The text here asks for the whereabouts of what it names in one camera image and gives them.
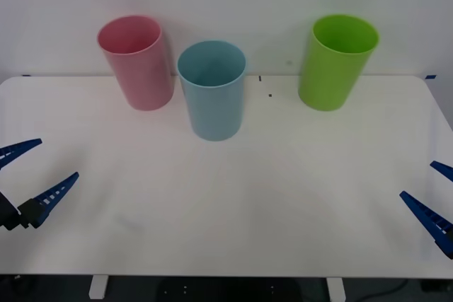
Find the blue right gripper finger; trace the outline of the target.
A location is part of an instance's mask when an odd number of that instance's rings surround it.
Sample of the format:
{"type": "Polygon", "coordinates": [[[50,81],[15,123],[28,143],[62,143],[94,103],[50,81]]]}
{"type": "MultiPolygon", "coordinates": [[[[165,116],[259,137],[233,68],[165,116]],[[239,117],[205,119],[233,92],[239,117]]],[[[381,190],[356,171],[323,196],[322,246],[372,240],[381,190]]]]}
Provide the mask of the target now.
{"type": "Polygon", "coordinates": [[[431,235],[438,248],[449,259],[452,259],[452,223],[419,202],[406,191],[402,191],[399,196],[431,235]]]}
{"type": "Polygon", "coordinates": [[[453,167],[445,165],[443,163],[433,161],[430,167],[435,169],[437,172],[445,176],[447,179],[453,179],[453,167]]]}

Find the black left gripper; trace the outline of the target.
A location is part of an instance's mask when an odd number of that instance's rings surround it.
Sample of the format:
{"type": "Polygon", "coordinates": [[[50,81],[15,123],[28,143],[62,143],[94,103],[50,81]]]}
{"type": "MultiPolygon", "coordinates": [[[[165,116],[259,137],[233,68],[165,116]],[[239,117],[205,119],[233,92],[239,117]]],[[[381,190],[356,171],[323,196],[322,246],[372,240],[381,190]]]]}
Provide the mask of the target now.
{"type": "MultiPolygon", "coordinates": [[[[1,147],[0,169],[41,143],[42,139],[31,139],[1,147]]],[[[24,228],[29,227],[29,225],[33,228],[39,228],[78,179],[79,173],[73,173],[50,189],[22,203],[18,210],[0,193],[0,225],[8,231],[12,231],[19,225],[24,228]]]]}

